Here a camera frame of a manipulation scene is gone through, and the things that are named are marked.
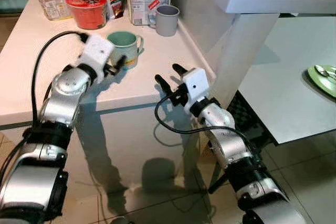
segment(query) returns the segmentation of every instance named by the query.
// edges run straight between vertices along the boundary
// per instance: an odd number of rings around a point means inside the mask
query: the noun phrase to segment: red lid
[[[106,0],[66,0],[67,4],[79,8],[94,8],[106,4]]]

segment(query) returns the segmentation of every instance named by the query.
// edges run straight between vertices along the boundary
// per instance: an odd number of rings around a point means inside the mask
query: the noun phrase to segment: red container
[[[66,0],[77,26],[99,29],[106,24],[106,0]]]

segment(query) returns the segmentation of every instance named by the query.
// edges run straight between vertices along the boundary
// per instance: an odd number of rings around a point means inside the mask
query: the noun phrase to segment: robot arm
[[[222,183],[228,179],[236,192],[238,206],[246,212],[243,224],[306,223],[301,214],[291,206],[288,197],[269,175],[247,140],[234,130],[232,115],[222,109],[216,99],[209,100],[206,97],[209,85],[204,69],[187,71],[178,64],[174,64],[173,69],[181,76],[182,81],[175,92],[171,91],[169,84],[158,74],[155,79],[174,106],[181,104],[184,111],[196,117],[201,125],[212,127],[212,149],[225,171]],[[155,116],[163,126],[171,130],[157,114]]]
[[[25,132],[26,143],[2,184],[0,223],[43,223],[61,215],[68,179],[63,171],[66,149],[79,103],[89,87],[120,71],[125,57],[114,67],[106,64],[112,50],[112,43],[93,34],[76,67],[54,78],[39,123]]]

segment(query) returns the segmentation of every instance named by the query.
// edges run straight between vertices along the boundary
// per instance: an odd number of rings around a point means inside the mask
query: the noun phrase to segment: green mug
[[[112,42],[114,49],[112,51],[111,61],[116,64],[123,56],[126,56],[126,62],[123,69],[134,68],[138,63],[138,56],[143,52],[143,38],[129,31],[115,31],[111,33],[107,40]]]

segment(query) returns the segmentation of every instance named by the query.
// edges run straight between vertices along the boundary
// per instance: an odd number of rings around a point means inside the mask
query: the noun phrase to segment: mug handle
[[[151,20],[150,18],[149,18],[149,13],[147,13],[147,19],[148,19],[148,22],[149,22],[149,27],[150,28],[153,28],[153,29],[155,29],[155,22],[153,22],[153,20]]]
[[[143,38],[140,35],[137,35],[137,40],[138,38],[140,38],[140,46],[138,47],[138,55],[141,54],[143,52]]]

